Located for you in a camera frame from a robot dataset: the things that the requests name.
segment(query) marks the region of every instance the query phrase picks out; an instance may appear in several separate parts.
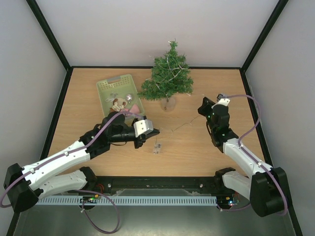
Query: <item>wire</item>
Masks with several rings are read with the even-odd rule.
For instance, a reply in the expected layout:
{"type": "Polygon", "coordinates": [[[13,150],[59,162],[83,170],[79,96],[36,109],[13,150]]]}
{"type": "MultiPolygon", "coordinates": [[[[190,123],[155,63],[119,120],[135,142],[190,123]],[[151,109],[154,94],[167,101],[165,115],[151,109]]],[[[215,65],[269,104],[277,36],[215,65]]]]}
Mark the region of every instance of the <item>wire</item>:
{"type": "Polygon", "coordinates": [[[241,207],[241,208],[237,208],[237,209],[222,209],[219,205],[217,205],[217,208],[220,210],[220,211],[239,211],[239,210],[244,210],[246,208],[249,208],[251,206],[251,204],[248,204],[244,207],[241,207]]]}
{"type": "Polygon", "coordinates": [[[102,230],[100,229],[98,226],[96,226],[96,224],[93,223],[93,221],[90,219],[89,215],[86,213],[85,209],[84,209],[84,204],[86,203],[86,201],[83,201],[82,203],[82,206],[81,206],[81,209],[85,216],[87,217],[87,219],[89,220],[90,224],[94,227],[94,229],[96,229],[97,231],[103,233],[103,234],[106,234],[106,235],[110,235],[110,234],[113,234],[115,232],[117,232],[118,230],[118,227],[119,227],[119,224],[120,224],[120,213],[119,213],[119,210],[116,206],[116,204],[113,202],[113,200],[111,200],[109,197],[107,197],[106,195],[102,194],[102,193],[98,193],[98,192],[94,192],[94,191],[89,191],[89,190],[77,190],[78,192],[81,192],[81,193],[93,193],[93,194],[98,194],[98,195],[101,195],[103,196],[104,198],[106,198],[108,201],[110,201],[110,203],[113,205],[113,207],[115,208],[116,210],[116,214],[117,214],[117,225],[115,227],[115,229],[113,231],[105,231],[105,230],[102,230]]]}
{"type": "MultiPolygon", "coordinates": [[[[259,164],[259,161],[258,161],[256,158],[254,158],[254,157],[243,147],[243,144],[241,143],[241,141],[242,141],[242,139],[243,139],[246,135],[248,135],[249,133],[251,133],[251,132],[258,126],[258,124],[259,124],[259,122],[260,122],[260,120],[261,120],[260,104],[258,103],[258,101],[257,101],[255,98],[253,98],[252,96],[249,96],[249,95],[245,95],[245,94],[238,94],[238,95],[225,96],[225,98],[233,98],[233,97],[247,97],[247,98],[253,100],[254,103],[257,105],[258,119],[257,119],[255,125],[254,125],[249,131],[247,131],[245,134],[243,134],[243,135],[239,138],[239,140],[238,140],[238,145],[239,145],[240,149],[241,149],[243,152],[245,152],[256,164],[259,164]]],[[[287,200],[286,200],[286,198],[285,198],[285,195],[284,195],[284,193],[283,193],[283,191],[282,191],[280,185],[278,184],[278,182],[277,182],[277,180],[275,179],[275,177],[270,173],[270,171],[269,171],[266,167],[264,167],[264,165],[260,165],[260,167],[267,173],[267,175],[269,175],[269,177],[271,178],[271,180],[275,183],[275,186],[277,187],[277,189],[278,189],[278,191],[279,191],[279,193],[280,193],[280,195],[281,195],[281,197],[282,197],[283,204],[284,204],[284,210],[283,210],[281,213],[278,213],[278,214],[281,215],[281,216],[286,215],[286,214],[287,214],[287,200]]],[[[230,210],[230,211],[236,211],[236,210],[246,209],[246,208],[248,208],[249,206],[250,206],[250,204],[247,205],[247,206],[245,206],[245,207],[242,207],[242,208],[239,208],[239,209],[233,209],[233,210],[230,210]]]]}
{"type": "Polygon", "coordinates": [[[114,146],[125,146],[127,144],[127,142],[125,142],[124,144],[114,144],[114,143],[110,143],[111,145],[114,145],[114,146]]]}
{"type": "MultiPolygon", "coordinates": [[[[137,118],[142,118],[142,116],[137,115],[137,114],[134,114],[134,113],[131,113],[131,112],[125,112],[125,111],[123,111],[123,112],[118,112],[118,113],[114,114],[114,115],[108,120],[108,122],[100,129],[100,131],[94,136],[94,138],[93,138],[88,144],[86,144],[86,145],[83,146],[83,147],[79,147],[79,148],[76,148],[76,149],[74,149],[74,150],[70,150],[70,151],[68,151],[68,154],[71,154],[71,153],[74,153],[74,152],[76,152],[76,151],[80,151],[80,150],[86,149],[86,148],[88,148],[89,146],[91,146],[91,145],[96,141],[96,139],[98,139],[98,137],[102,134],[102,132],[110,125],[110,123],[113,122],[113,120],[114,120],[116,117],[118,117],[119,115],[121,115],[121,114],[123,114],[123,115],[129,115],[129,116],[135,116],[135,117],[137,117],[137,118]]],[[[50,162],[52,162],[52,161],[54,161],[54,160],[57,160],[57,159],[61,158],[61,157],[63,157],[63,156],[65,156],[64,153],[59,154],[59,155],[57,155],[57,156],[55,156],[55,157],[53,157],[53,158],[51,158],[51,159],[49,159],[49,160],[47,160],[47,161],[41,163],[40,165],[38,165],[38,166],[36,166],[36,167],[34,168],[34,171],[37,171],[37,170],[40,169],[41,167],[47,165],[48,163],[50,163],[50,162]]],[[[18,182],[20,182],[22,179],[24,179],[24,178],[25,178],[26,176],[28,176],[29,174],[31,174],[31,171],[28,171],[28,172],[26,172],[25,174],[23,174],[23,175],[21,175],[20,177],[18,177],[16,180],[14,180],[14,181],[5,189],[4,193],[3,193],[3,194],[1,195],[1,197],[0,197],[0,207],[1,207],[1,208],[8,208],[8,207],[11,206],[11,204],[3,205],[3,200],[4,200],[5,196],[7,195],[7,193],[10,191],[10,189],[11,189],[14,185],[16,185],[18,182]]]]}
{"type": "Polygon", "coordinates": [[[100,188],[100,193],[103,193],[104,190],[103,186],[100,183],[97,184],[96,186],[100,188]]]}

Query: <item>tree pot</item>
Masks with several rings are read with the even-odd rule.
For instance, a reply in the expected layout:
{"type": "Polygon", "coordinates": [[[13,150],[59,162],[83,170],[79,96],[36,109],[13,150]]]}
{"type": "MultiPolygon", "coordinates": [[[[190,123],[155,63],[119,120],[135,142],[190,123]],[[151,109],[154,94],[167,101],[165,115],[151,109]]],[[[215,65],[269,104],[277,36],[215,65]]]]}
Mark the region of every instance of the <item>tree pot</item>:
{"type": "Polygon", "coordinates": [[[175,97],[164,98],[161,100],[161,108],[165,112],[171,112],[175,109],[176,99],[175,97]]]}

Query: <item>white cable tray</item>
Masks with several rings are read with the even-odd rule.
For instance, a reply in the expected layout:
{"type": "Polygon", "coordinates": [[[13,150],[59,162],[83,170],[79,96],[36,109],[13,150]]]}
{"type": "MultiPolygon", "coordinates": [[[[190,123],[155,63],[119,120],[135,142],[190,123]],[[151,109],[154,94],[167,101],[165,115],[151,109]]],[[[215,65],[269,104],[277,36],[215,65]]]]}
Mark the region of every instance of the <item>white cable tray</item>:
{"type": "MultiPolygon", "coordinates": [[[[132,196],[109,196],[118,206],[216,206],[216,197],[132,197],[132,196]]],[[[79,205],[83,201],[83,196],[50,196],[38,201],[36,205],[79,205]]],[[[110,206],[111,203],[104,197],[100,200],[93,200],[86,205],[110,206]]]]}

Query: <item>ornament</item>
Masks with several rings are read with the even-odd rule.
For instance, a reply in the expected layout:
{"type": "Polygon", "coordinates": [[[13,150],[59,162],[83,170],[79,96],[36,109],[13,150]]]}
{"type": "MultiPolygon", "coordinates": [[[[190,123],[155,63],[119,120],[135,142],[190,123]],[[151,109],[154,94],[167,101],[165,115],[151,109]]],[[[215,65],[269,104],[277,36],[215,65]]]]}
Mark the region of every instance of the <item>ornament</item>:
{"type": "Polygon", "coordinates": [[[132,95],[132,94],[127,94],[127,95],[126,95],[126,101],[127,101],[128,103],[130,103],[132,100],[133,100],[133,95],[132,95]]]}

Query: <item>artificial christmas tree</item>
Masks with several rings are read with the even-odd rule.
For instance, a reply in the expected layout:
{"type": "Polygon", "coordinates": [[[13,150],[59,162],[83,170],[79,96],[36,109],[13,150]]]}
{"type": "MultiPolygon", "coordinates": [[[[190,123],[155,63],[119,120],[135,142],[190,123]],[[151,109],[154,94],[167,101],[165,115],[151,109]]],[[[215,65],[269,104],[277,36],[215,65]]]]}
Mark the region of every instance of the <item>artificial christmas tree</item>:
{"type": "Polygon", "coordinates": [[[166,52],[164,57],[154,59],[151,78],[142,84],[142,91],[138,93],[140,98],[147,100],[164,100],[163,108],[166,111],[175,106],[175,99],[172,96],[177,92],[192,93],[193,84],[186,56],[178,55],[176,41],[169,43],[170,51],[166,52]]]}

